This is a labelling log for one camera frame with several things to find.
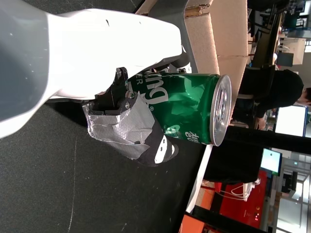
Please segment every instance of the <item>monitor screen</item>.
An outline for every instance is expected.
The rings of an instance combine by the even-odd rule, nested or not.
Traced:
[[[273,175],[279,176],[281,170],[282,154],[273,150],[263,149],[261,168],[269,170]]]
[[[276,133],[305,136],[308,109],[304,106],[279,108]]]
[[[302,29],[296,29],[296,30],[291,30],[287,34],[288,38],[306,38],[310,39],[311,38],[311,31],[309,30],[302,30]]]
[[[294,54],[289,52],[279,52],[277,55],[276,64],[279,66],[292,67]]]
[[[306,0],[302,0],[297,4],[295,12],[304,12],[306,7]]]

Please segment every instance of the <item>can rim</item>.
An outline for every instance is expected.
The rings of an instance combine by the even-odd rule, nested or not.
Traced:
[[[225,110],[229,112],[229,114],[225,115],[225,118],[221,122],[220,129],[215,134],[215,124],[216,121],[216,101],[220,95],[221,85],[224,85],[225,90],[227,91],[227,101]],[[213,145],[220,146],[225,138],[225,132],[229,124],[230,112],[231,112],[231,100],[232,100],[232,90],[231,90],[231,81],[228,75],[222,75],[215,86],[215,91],[213,94],[212,100],[212,108],[210,111],[210,121],[209,121],[209,128],[210,128],[210,139]]]

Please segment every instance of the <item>black cloth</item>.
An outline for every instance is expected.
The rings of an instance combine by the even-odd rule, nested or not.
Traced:
[[[256,117],[262,118],[269,109],[293,105],[300,98],[302,90],[303,83],[298,74],[288,69],[275,71],[269,95],[257,101]]]
[[[0,139],[0,233],[176,233],[205,146],[141,165],[91,138],[79,104],[44,104]]]
[[[251,128],[254,122],[254,103],[254,100],[237,99],[232,118],[247,124]]]

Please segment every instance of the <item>silver tape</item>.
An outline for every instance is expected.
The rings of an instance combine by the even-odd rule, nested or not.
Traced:
[[[83,111],[91,137],[110,144],[130,159],[138,159],[149,148],[145,140],[155,120],[140,94],[135,104],[119,116],[90,115],[90,105],[84,105]]]

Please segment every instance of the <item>cardboard box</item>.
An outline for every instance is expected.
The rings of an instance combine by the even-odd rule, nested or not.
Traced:
[[[146,0],[137,14],[147,14],[155,3]],[[185,16],[199,73],[231,79],[232,113],[248,57],[247,0],[190,0]]]

